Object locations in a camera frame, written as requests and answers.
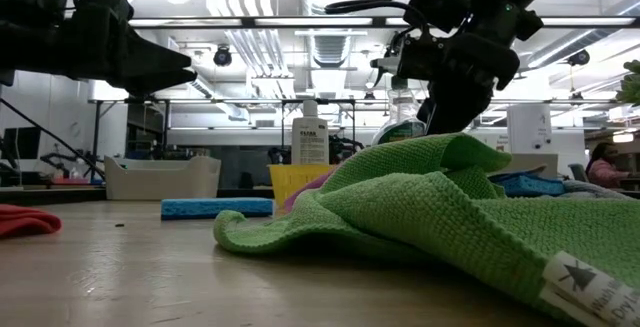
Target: camera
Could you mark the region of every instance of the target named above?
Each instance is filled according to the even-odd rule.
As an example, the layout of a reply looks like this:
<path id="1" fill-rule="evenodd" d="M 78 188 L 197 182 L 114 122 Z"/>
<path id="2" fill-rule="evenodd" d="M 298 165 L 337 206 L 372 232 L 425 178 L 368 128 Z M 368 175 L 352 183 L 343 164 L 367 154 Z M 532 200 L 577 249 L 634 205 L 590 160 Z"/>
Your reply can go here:
<path id="1" fill-rule="evenodd" d="M 229 45 L 218 45 L 218 51 L 213 56 L 213 63 L 220 67 L 226 67 L 231 64 Z"/>
<path id="2" fill-rule="evenodd" d="M 567 59 L 567 63 L 571 66 L 584 66 L 589 63 L 591 56 L 586 50 L 582 50 Z"/>

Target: workbench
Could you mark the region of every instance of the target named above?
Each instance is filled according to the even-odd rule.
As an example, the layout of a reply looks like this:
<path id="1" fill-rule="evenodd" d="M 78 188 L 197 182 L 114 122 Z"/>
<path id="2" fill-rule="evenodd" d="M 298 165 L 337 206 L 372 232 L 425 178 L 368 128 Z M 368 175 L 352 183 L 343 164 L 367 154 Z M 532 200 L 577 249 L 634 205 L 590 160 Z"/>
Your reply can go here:
<path id="1" fill-rule="evenodd" d="M 211 220 L 161 222 L 158 203 L 42 208 L 62 231 L 0 241 L 3 327 L 556 325 L 449 267 L 246 258 L 216 247 Z"/>

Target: green microfiber towel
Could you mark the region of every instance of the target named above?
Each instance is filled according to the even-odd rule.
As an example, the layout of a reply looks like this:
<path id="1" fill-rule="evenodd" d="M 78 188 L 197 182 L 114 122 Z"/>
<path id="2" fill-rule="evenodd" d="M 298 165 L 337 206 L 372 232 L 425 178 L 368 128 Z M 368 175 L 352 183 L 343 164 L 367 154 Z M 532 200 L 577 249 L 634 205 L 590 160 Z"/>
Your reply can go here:
<path id="1" fill-rule="evenodd" d="M 240 213 L 214 224 L 221 247 L 264 254 L 310 234 L 332 247 L 396 261 L 449 263 L 512 297 L 559 318 L 539 298 L 542 271 L 566 251 L 640 286 L 640 205 L 624 200 L 507 199 L 486 178 L 510 156 L 464 134 L 425 137 L 364 150 L 293 211 L 243 227 Z"/>

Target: white plastic bin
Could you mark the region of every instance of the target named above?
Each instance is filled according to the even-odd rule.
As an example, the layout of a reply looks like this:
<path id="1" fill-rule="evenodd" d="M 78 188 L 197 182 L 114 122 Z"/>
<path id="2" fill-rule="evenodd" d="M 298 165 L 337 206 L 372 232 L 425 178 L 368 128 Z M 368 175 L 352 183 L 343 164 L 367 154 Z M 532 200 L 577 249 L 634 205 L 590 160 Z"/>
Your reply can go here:
<path id="1" fill-rule="evenodd" d="M 104 165 L 110 200 L 215 198 L 218 193 L 221 162 L 210 157 L 198 156 L 189 161 L 106 157 Z"/>

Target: chair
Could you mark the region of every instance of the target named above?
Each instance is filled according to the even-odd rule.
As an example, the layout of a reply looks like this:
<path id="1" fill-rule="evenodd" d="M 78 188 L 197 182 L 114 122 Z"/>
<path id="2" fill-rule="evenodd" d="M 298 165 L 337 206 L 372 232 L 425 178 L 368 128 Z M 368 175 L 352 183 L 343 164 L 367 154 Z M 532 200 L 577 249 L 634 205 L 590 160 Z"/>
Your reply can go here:
<path id="1" fill-rule="evenodd" d="M 569 165 L 571 169 L 571 173 L 573 173 L 573 178 L 576 181 L 589 182 L 589 178 L 587 177 L 587 172 L 584 171 L 584 166 L 579 163 L 572 163 Z"/>

